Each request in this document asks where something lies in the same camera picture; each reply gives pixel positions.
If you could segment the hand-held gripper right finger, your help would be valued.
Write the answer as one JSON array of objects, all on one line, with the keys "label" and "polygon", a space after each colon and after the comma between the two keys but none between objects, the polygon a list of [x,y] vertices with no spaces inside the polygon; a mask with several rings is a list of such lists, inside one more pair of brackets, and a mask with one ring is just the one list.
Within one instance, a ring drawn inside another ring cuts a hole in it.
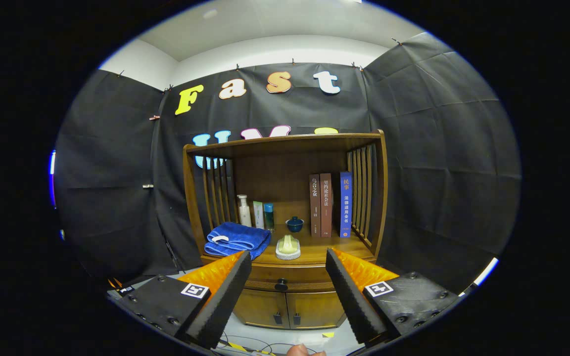
[{"label": "hand-held gripper right finger", "polygon": [[420,273],[394,273],[336,248],[328,248],[325,265],[357,342],[367,347],[418,330],[460,298]]}]

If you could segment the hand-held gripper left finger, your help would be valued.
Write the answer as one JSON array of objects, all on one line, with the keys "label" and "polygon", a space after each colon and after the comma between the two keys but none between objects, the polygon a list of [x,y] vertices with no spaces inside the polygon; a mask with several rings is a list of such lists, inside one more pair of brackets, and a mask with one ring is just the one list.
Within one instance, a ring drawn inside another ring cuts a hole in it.
[{"label": "hand-held gripper left finger", "polygon": [[249,251],[237,252],[179,278],[157,275],[110,301],[167,338],[214,349],[250,272]]}]

